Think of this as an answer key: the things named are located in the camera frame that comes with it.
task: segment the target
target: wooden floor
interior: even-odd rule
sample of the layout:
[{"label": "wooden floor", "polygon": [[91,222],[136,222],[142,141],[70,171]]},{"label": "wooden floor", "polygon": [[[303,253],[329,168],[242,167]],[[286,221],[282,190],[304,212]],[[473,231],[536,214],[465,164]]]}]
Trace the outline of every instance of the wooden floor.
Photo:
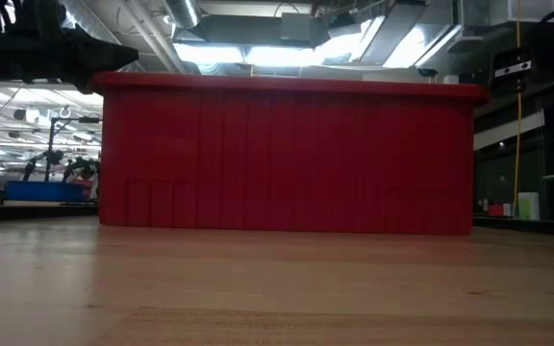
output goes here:
[{"label": "wooden floor", "polygon": [[554,236],[0,223],[0,345],[554,345]]}]

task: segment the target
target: red plastic container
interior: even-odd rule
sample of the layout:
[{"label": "red plastic container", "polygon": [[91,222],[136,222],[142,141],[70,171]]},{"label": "red plastic container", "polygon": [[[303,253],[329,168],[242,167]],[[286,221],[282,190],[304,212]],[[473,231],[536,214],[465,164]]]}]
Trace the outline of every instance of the red plastic container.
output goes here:
[{"label": "red plastic container", "polygon": [[478,86],[103,73],[106,225],[467,235]]}]

